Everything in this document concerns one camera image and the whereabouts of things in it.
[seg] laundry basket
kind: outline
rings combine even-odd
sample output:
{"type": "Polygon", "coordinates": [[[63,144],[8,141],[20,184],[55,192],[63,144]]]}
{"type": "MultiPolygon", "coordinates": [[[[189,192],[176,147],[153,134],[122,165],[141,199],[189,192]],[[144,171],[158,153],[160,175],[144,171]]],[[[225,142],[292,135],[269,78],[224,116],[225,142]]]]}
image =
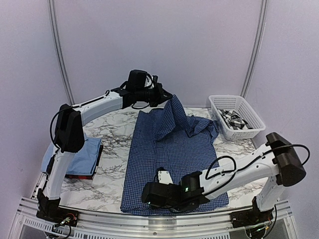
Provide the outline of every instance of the laundry basket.
{"type": "Polygon", "coordinates": [[[256,112],[241,96],[215,95],[208,97],[211,103],[211,113],[218,121],[219,129],[227,140],[240,138],[253,138],[266,127],[256,112]],[[235,110],[240,117],[253,129],[230,129],[217,109],[235,110]]]}

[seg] folded blue shirt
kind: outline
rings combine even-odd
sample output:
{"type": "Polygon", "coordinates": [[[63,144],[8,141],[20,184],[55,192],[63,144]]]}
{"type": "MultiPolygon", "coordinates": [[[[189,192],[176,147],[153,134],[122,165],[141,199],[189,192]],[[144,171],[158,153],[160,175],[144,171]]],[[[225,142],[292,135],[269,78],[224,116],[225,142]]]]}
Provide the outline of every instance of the folded blue shirt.
{"type": "MultiPolygon", "coordinates": [[[[216,121],[187,117],[176,96],[164,109],[153,109],[149,113],[140,111],[126,169],[122,212],[141,216],[172,214],[167,209],[154,210],[142,203],[144,186],[153,182],[160,167],[170,173],[174,184],[179,184],[189,173],[207,169],[217,158],[213,146],[217,136],[216,121]]],[[[224,193],[195,211],[212,211],[228,202],[227,193],[224,193]]]]}
{"type": "MultiPolygon", "coordinates": [[[[66,174],[89,176],[94,173],[102,140],[100,138],[88,138],[86,134],[84,134],[84,139],[83,147],[74,155],[66,174]]],[[[46,172],[54,148],[51,143],[46,150],[41,165],[42,172],[46,172]]]]}

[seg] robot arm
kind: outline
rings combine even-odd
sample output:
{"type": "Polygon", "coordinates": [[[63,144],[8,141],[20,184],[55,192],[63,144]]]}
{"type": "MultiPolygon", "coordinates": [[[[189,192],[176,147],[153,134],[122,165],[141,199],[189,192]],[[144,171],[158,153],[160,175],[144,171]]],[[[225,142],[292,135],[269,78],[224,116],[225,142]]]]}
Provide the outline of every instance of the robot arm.
{"type": "Polygon", "coordinates": [[[261,193],[253,199],[253,208],[234,212],[231,217],[234,228],[272,219],[275,202],[285,187],[299,183],[306,176],[294,147],[303,147],[308,153],[309,150],[304,145],[290,144],[277,133],[266,137],[267,143],[253,153],[237,161],[232,159],[233,162],[224,166],[185,175],[178,185],[172,183],[167,171],[159,171],[159,182],[145,185],[142,202],[152,208],[167,208],[173,212],[192,211],[222,193],[268,177],[261,193]]]}
{"type": "Polygon", "coordinates": [[[165,91],[157,81],[157,76],[151,76],[146,71],[132,70],[128,81],[120,87],[82,104],[65,104],[60,107],[60,111],[55,115],[58,118],[54,139],[51,136],[55,150],[49,163],[48,177],[37,195],[37,217],[61,223],[71,214],[74,215],[74,219],[69,224],[76,225],[78,212],[60,208],[59,203],[63,179],[69,164],[75,153],[84,145],[83,126],[102,115],[127,108],[136,102],[146,102],[149,106],[156,107],[171,99],[172,94],[165,91]]]}

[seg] blue checkered shirt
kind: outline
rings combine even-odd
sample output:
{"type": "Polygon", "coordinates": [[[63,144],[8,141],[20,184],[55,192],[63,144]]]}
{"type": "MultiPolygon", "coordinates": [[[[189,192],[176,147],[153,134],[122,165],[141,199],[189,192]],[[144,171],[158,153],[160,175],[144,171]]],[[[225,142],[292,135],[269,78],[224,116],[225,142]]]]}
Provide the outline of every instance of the blue checkered shirt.
{"type": "MultiPolygon", "coordinates": [[[[218,136],[216,121],[187,117],[176,96],[164,109],[139,112],[124,181],[121,211],[134,215],[173,214],[167,209],[150,209],[141,201],[143,187],[153,182],[157,169],[167,170],[174,184],[186,174],[207,169],[216,159],[213,141],[218,136]]],[[[194,212],[212,211],[228,204],[227,193],[194,212]]]]}

